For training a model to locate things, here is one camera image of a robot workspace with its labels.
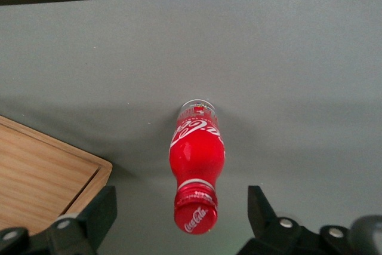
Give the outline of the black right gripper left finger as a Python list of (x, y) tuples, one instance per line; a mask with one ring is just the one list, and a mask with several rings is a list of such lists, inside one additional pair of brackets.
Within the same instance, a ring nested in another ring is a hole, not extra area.
[(114, 186), (105, 186), (75, 217), (64, 216), (37, 234), (24, 226), (1, 230), (1, 254), (97, 254), (117, 218)]

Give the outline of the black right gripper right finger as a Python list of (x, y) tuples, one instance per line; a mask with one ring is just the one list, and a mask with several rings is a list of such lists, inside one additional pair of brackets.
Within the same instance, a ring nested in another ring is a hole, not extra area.
[(260, 186), (248, 187), (248, 220), (254, 236), (238, 254), (353, 254), (348, 229), (326, 225), (314, 233), (276, 215)]

